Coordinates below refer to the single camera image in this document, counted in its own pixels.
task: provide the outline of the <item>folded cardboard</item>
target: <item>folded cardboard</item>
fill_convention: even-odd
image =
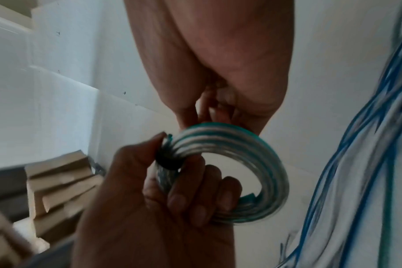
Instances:
[[[24,167],[28,179],[68,171],[88,166],[89,159],[82,151],[58,156],[56,158],[30,164]]]
[[[61,238],[74,233],[82,211],[90,204],[98,187],[92,188],[77,198],[68,201],[48,214],[33,220],[37,237],[48,243],[58,242]]]
[[[45,211],[49,212],[50,209],[64,204],[84,192],[89,191],[93,187],[101,185],[102,181],[103,177],[101,175],[95,175],[43,196],[42,201]]]
[[[51,174],[35,179],[27,180],[27,198],[29,204],[29,215],[31,219],[46,214],[42,198],[62,186],[85,179],[92,175],[88,166],[69,170],[57,174]]]
[[[7,218],[0,213],[0,234],[11,247],[24,259],[33,255],[30,243],[14,230]]]
[[[12,268],[20,262],[20,256],[8,244],[5,237],[0,234],[0,268]]]

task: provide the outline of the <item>coiled cable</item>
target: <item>coiled cable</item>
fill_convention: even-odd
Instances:
[[[242,163],[262,185],[258,196],[249,194],[241,197],[233,211],[217,211],[213,221],[232,224],[252,222],[276,213],[284,205],[289,183],[277,154],[257,135],[222,123],[195,125],[176,136],[165,138],[156,157],[160,188],[168,193],[179,176],[183,160],[201,153],[224,155]]]

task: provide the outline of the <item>transparent tubing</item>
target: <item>transparent tubing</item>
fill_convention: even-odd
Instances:
[[[248,223],[276,213],[289,194],[288,176],[273,149],[257,135],[237,126],[203,123],[164,139],[162,153],[169,159],[184,159],[200,153],[232,158],[248,167],[258,178],[262,190],[239,199],[231,212],[217,211],[212,220],[220,223]],[[168,193],[179,171],[168,170],[156,162],[157,181]]]

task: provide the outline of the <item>black tape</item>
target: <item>black tape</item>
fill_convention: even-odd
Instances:
[[[167,155],[164,150],[158,150],[155,155],[155,160],[157,163],[165,169],[168,170],[179,170],[185,159],[174,159]]]

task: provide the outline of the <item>person's left hand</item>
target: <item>person's left hand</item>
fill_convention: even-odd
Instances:
[[[166,196],[147,168],[165,134],[120,149],[77,228],[72,267],[234,268],[232,225],[211,223],[233,209],[238,180],[199,155],[188,157]]]

